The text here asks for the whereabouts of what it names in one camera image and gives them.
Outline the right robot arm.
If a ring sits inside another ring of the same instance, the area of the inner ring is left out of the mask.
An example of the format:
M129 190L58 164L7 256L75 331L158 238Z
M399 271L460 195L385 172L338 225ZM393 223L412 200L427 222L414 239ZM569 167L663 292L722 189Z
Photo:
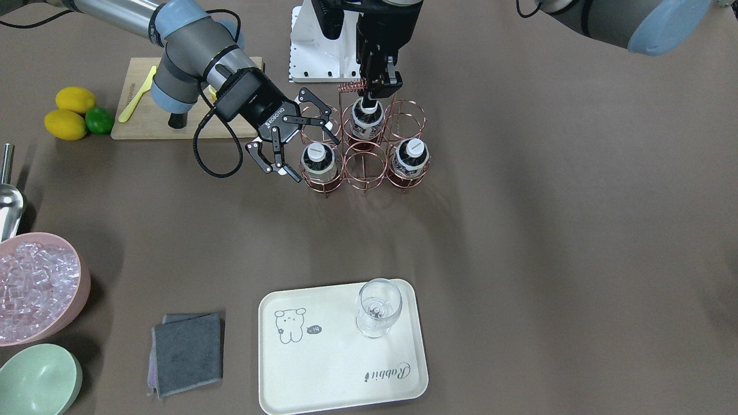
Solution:
M257 137L238 147L265 173L301 182L285 162L284 145L304 126L330 134L330 108L306 88L295 99L285 96L238 45L236 34L213 20L194 1L55 1L57 7L84 13L140 35L164 49L150 92L156 105L171 114L192 109L203 87L217 98L198 124L193 139L216 116L227 125L242 116Z

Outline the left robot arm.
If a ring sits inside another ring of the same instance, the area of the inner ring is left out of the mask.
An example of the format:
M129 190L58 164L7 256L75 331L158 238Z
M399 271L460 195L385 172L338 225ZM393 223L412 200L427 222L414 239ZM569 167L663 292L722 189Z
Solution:
M363 84L362 100L377 101L394 95L403 85L396 69L398 53L413 36L422 1L316 1L316 17L324 37L340 36L347 12L358 13L356 63ZM667 53L703 20L709 1L537 1L530 13L539 13L589 39L635 54Z

